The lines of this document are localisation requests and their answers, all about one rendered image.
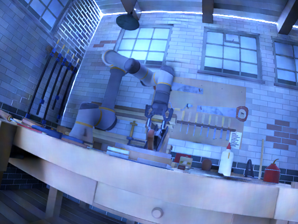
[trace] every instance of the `drawer knob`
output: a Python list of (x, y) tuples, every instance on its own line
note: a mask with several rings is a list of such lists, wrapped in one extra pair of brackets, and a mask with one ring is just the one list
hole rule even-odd
[(163, 216), (164, 212), (161, 208), (154, 208), (152, 210), (152, 216), (156, 219), (159, 219)]

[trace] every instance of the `red container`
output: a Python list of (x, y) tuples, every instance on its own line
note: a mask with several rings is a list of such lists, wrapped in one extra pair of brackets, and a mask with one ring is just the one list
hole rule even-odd
[(265, 168), (263, 181), (270, 182), (270, 183), (277, 183), (277, 184), (279, 183), (280, 169), (275, 164), (275, 161), (270, 166)]

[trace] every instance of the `wooden floor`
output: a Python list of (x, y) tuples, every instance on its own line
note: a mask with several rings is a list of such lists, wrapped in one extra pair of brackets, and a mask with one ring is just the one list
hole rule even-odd
[(60, 216), (44, 219), (48, 192), (47, 188), (0, 191), (0, 224), (125, 224), (65, 197)]

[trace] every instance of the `window muntin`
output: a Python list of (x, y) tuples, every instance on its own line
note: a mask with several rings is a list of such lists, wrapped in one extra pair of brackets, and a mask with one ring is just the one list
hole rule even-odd
[(170, 34), (171, 26), (141, 26), (133, 31), (122, 30), (122, 38), (115, 50), (125, 57), (139, 60), (142, 64), (163, 65)]
[(260, 77), (257, 36), (212, 29), (206, 29), (205, 32), (203, 70)]
[(274, 39), (276, 82), (297, 86), (298, 44)]
[(52, 30), (69, 0), (19, 0), (48, 30)]

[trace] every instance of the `white bottle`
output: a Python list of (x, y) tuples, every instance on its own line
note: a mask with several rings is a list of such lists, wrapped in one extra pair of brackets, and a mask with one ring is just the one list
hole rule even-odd
[(233, 159), (234, 159), (234, 153), (231, 151), (231, 145), (229, 143), (229, 145), (226, 147), (226, 150), (223, 151), (222, 153), (218, 173), (222, 173), (227, 177), (231, 176)]

